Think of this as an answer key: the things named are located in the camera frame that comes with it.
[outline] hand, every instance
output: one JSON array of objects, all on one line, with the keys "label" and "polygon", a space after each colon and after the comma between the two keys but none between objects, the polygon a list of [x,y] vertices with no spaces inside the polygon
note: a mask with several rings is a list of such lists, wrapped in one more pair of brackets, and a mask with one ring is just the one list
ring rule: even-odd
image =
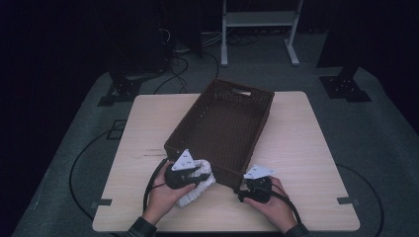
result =
[{"label": "hand", "polygon": [[[282,195],[288,196],[281,181],[274,177],[269,177],[272,181],[272,191]],[[252,198],[245,197],[244,202],[250,204],[255,209],[259,210],[265,217],[275,225],[282,233],[296,226],[296,220],[293,217],[293,211],[290,207],[277,197],[271,197],[268,202],[260,203]]]},{"label": "hand", "polygon": [[159,187],[151,190],[147,209],[142,215],[142,218],[153,225],[172,209],[178,199],[195,188],[195,184],[190,184],[182,189],[172,190],[167,185],[162,185],[166,183],[164,173],[168,166],[169,162],[166,162],[154,180],[153,187]]}]

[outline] game controller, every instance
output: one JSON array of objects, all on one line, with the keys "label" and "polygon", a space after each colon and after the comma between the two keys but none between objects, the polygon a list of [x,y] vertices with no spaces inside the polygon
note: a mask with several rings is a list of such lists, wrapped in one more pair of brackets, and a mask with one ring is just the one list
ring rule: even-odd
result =
[{"label": "game controller", "polygon": [[173,166],[174,164],[170,164],[164,173],[166,185],[172,190],[184,188],[189,184],[195,184],[197,187],[201,181],[207,180],[210,176],[210,174],[201,174],[197,177],[189,177],[190,174],[200,169],[200,167],[174,171],[172,169]]},{"label": "game controller", "polygon": [[252,198],[260,203],[266,203],[271,198],[272,181],[269,177],[255,180],[246,180],[247,191],[238,191],[238,199],[243,202],[244,198]]}]

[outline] table leg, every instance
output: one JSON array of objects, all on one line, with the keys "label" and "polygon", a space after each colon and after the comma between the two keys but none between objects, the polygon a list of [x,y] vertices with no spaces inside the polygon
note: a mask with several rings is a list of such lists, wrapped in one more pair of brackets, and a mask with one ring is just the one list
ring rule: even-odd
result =
[{"label": "table leg", "polygon": [[227,66],[227,0],[222,3],[221,66]]},{"label": "table leg", "polygon": [[290,37],[288,39],[285,39],[287,51],[290,55],[291,62],[293,64],[293,66],[299,66],[298,58],[296,57],[295,50],[293,49],[293,38],[295,36],[296,26],[298,25],[299,16],[301,14],[302,2],[303,2],[303,0],[298,1],[298,5],[296,7],[296,11],[295,11],[295,14],[293,16],[293,24],[291,26]]}]

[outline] brown woven basket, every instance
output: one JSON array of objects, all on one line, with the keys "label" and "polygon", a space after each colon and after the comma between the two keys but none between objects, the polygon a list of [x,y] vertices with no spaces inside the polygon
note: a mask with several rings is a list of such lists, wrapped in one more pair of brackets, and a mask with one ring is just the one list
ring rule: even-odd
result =
[{"label": "brown woven basket", "polygon": [[166,141],[169,159],[189,149],[194,159],[210,162],[217,183],[238,190],[274,95],[212,80]]}]

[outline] dark curtain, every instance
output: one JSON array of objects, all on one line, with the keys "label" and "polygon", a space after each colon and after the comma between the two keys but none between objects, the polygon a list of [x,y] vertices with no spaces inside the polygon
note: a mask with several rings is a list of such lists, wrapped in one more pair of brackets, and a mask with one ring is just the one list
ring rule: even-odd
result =
[{"label": "dark curtain", "polygon": [[357,64],[419,132],[419,2],[341,0],[319,67]]}]

